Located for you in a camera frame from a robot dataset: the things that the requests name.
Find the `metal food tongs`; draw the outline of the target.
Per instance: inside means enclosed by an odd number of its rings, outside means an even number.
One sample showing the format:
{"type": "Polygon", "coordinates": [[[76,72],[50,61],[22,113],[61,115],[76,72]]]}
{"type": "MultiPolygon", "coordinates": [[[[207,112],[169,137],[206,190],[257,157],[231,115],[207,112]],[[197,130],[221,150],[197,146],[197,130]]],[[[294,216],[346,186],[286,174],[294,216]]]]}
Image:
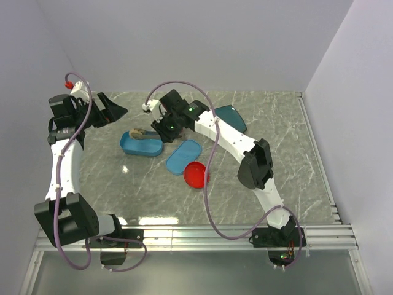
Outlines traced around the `metal food tongs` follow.
{"type": "Polygon", "coordinates": [[[133,128],[132,130],[129,131],[129,136],[136,140],[160,139],[160,135],[157,132],[145,130],[141,128],[133,128]]]}

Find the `white steamed bun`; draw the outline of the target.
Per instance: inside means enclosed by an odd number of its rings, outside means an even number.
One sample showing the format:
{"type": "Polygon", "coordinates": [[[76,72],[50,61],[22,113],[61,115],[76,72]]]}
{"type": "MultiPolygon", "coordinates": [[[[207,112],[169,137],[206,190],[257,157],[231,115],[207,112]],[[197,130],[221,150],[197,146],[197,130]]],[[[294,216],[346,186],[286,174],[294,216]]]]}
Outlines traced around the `white steamed bun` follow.
{"type": "Polygon", "coordinates": [[[133,128],[129,131],[129,136],[136,140],[143,140],[146,137],[146,131],[141,128],[133,128]]]}

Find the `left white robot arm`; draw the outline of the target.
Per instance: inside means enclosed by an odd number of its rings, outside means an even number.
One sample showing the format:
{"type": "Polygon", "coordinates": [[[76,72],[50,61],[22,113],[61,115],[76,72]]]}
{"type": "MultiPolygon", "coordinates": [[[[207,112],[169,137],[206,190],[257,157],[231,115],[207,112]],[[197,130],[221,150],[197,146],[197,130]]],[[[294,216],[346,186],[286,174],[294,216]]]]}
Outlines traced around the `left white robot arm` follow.
{"type": "Polygon", "coordinates": [[[124,240],[125,233],[116,215],[98,216],[80,193],[84,130],[116,122],[128,112],[103,92],[98,93],[98,98],[103,109],[68,94],[49,99],[53,113],[48,135],[52,175],[45,201],[35,205],[34,215],[51,244],[55,243],[56,235],[63,246],[99,235],[110,247],[117,247],[124,240]],[[87,123],[78,132],[84,120],[87,123]]]}

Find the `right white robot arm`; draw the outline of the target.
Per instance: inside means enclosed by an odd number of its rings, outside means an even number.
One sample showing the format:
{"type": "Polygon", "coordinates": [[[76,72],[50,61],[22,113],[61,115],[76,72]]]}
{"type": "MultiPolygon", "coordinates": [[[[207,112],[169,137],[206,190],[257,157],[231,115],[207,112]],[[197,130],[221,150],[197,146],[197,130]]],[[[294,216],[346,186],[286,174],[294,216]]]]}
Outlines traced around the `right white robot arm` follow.
{"type": "Polygon", "coordinates": [[[211,106],[198,100],[189,103],[176,90],[159,100],[147,98],[142,108],[153,115],[151,126],[163,142],[173,142],[187,128],[230,153],[239,163],[239,182],[255,194],[267,214],[272,241],[279,246],[291,241],[295,219],[284,209],[276,188],[270,145],[265,139],[255,140],[244,135],[219,118],[211,106]]]}

